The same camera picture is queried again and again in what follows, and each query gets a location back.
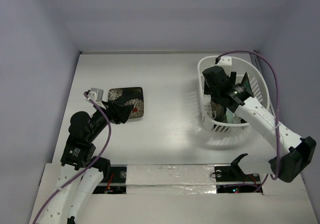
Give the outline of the small black floral plate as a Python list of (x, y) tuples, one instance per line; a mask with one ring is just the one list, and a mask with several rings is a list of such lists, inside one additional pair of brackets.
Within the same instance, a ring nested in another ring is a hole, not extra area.
[(210, 104), (212, 109), (211, 111), (213, 120), (223, 122), (223, 120), (226, 117), (226, 108), (213, 101), (211, 101)]

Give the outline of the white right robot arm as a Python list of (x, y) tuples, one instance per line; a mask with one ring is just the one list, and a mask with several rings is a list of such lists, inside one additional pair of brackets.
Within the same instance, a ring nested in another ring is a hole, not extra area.
[(316, 141), (292, 132), (269, 113), (254, 96), (247, 74), (236, 83), (236, 72), (227, 75), (223, 67), (216, 65), (202, 75), (205, 91), (213, 102), (243, 119), (275, 148), (276, 156), (268, 161), (275, 176), (290, 183), (311, 163)]

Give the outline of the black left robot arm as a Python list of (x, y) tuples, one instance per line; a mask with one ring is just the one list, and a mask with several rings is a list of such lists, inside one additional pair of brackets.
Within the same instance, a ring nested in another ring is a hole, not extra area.
[(96, 111), (93, 115), (80, 111), (71, 117), (55, 191), (38, 211), (34, 223), (77, 223), (97, 185), (110, 177), (110, 161), (101, 153), (94, 156), (93, 141), (105, 127), (111, 128), (111, 123), (126, 123), (133, 105), (97, 103), (90, 97), (87, 100)]

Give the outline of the large black floral plate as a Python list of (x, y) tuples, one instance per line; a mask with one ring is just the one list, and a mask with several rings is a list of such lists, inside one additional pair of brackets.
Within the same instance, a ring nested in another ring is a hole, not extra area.
[(108, 91), (108, 101), (119, 105), (133, 105), (129, 119), (144, 116), (144, 93), (142, 87), (113, 88)]

